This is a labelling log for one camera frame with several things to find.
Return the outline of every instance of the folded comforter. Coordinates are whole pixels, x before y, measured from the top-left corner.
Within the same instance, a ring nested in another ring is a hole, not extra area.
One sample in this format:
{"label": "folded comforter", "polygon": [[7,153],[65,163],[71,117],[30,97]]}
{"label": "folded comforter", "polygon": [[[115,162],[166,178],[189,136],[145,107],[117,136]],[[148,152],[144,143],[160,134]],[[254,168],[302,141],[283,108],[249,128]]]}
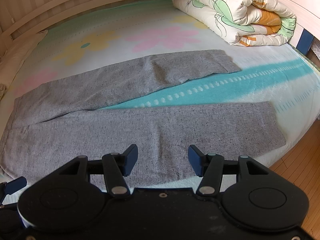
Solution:
{"label": "folded comforter", "polygon": [[173,0],[231,45],[281,45],[293,35],[295,15],[277,0]]}

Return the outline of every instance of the mattress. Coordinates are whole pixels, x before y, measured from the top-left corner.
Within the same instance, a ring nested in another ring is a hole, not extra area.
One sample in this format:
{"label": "mattress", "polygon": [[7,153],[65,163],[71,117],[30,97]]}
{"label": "mattress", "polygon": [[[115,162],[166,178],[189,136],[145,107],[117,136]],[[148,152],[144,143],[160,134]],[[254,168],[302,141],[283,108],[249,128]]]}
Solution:
{"label": "mattress", "polygon": [[[270,101],[286,145],[256,160],[272,165],[319,115],[320,73],[288,44],[231,46],[201,22],[175,9],[172,0],[100,10],[49,30],[0,102],[0,135],[14,99],[42,83],[151,54],[206,49],[224,50],[242,71],[188,81],[109,108]],[[196,188],[200,180],[194,176],[154,187]],[[221,190],[234,182],[235,176],[224,176]],[[16,196],[7,201],[16,201]]]}

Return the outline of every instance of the circular plate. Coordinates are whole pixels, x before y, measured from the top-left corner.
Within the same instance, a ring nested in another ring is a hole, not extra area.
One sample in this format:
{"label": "circular plate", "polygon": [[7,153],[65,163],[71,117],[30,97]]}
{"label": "circular plate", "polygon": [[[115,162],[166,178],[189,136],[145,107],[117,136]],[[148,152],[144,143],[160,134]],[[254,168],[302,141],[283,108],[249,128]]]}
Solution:
{"label": "circular plate", "polygon": [[66,232],[93,220],[105,203],[96,186],[60,175],[41,180],[22,193],[18,211],[23,220],[38,230]]}
{"label": "circular plate", "polygon": [[300,225],[309,207],[305,193],[285,179],[274,181],[264,175],[255,176],[224,192],[222,206],[229,215],[258,230],[276,231]]}

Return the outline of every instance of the white pillow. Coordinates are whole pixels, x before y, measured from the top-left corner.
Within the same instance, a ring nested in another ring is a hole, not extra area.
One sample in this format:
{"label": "white pillow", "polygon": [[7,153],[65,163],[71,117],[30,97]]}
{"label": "white pillow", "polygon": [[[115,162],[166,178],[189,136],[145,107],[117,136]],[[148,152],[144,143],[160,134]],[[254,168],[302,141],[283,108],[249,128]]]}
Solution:
{"label": "white pillow", "polygon": [[36,48],[48,31],[36,33],[15,43],[0,61],[0,99],[10,87],[26,58]]}

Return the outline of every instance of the screw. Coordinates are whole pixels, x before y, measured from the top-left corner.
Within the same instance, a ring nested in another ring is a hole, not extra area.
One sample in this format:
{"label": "screw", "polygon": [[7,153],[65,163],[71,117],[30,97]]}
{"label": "screw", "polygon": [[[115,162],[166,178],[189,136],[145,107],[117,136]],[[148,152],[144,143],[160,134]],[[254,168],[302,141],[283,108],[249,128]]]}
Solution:
{"label": "screw", "polygon": [[167,196],[168,195],[166,193],[164,193],[164,192],[159,194],[159,197],[167,197]]}
{"label": "screw", "polygon": [[115,195],[121,195],[121,194],[125,194],[127,193],[127,189],[125,187],[122,187],[122,186],[116,186],[116,187],[113,187],[111,189],[111,192]]}
{"label": "screw", "polygon": [[199,189],[199,192],[203,195],[213,194],[215,192],[215,189],[210,186],[203,186]]}

